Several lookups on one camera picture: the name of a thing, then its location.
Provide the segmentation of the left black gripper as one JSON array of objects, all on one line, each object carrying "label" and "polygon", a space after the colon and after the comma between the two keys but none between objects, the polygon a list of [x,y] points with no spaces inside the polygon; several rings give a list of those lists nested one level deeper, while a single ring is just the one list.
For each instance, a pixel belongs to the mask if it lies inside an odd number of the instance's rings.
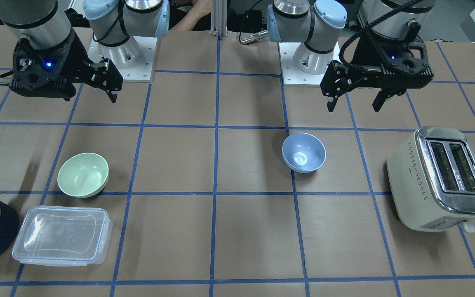
[{"label": "left black gripper", "polygon": [[341,45],[341,52],[328,65],[320,88],[327,96],[328,112],[335,110],[338,97],[355,88],[379,89],[372,103],[373,110],[379,112],[395,90],[401,93],[423,88],[433,78],[428,51],[420,36],[391,40],[368,31]]}]

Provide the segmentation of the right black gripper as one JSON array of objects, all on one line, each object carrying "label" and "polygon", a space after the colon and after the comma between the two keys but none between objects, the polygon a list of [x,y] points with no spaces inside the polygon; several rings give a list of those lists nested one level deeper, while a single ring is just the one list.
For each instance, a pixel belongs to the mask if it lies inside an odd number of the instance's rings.
[{"label": "right black gripper", "polygon": [[13,75],[9,88],[25,97],[62,98],[77,94],[74,83],[85,83],[106,92],[117,102],[124,78],[111,59],[94,63],[74,30],[60,44],[34,49],[32,36],[23,33],[13,52]]}]

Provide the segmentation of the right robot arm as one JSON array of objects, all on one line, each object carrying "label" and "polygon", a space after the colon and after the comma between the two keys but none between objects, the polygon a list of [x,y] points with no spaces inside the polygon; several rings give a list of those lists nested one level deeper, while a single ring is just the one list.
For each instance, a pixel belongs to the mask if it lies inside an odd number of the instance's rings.
[{"label": "right robot arm", "polygon": [[160,38],[169,29],[167,0],[85,0],[84,14],[56,0],[0,0],[0,20],[17,37],[11,71],[0,86],[24,97],[62,98],[74,83],[103,90],[111,102],[123,84],[120,69],[140,60],[136,36]]}]

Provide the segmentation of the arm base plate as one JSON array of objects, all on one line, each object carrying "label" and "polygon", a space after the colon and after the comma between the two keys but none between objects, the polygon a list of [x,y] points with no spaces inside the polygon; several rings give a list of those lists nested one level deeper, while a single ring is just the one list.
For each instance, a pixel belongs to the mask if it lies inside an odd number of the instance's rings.
[{"label": "arm base plate", "polygon": [[319,87],[328,64],[338,60],[340,51],[338,42],[325,54],[312,52],[299,42],[279,43],[278,48],[283,84],[289,87]]},{"label": "arm base plate", "polygon": [[131,36],[123,45],[106,47],[91,40],[87,55],[94,62],[111,59],[125,82],[150,83],[159,41],[149,36]]}]

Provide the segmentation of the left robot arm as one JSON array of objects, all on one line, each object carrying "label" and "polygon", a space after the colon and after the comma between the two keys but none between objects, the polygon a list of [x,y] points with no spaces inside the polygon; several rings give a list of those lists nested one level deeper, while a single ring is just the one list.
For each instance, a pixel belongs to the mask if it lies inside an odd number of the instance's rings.
[{"label": "left robot arm", "polygon": [[275,0],[268,7],[267,28],[272,42],[299,44],[298,68],[323,75],[322,94],[332,112],[338,98],[356,88],[377,88],[372,103],[380,111],[385,101],[408,89],[425,87],[434,77],[427,49],[419,36],[433,0],[376,0],[367,24],[332,57],[347,11],[335,0]]}]

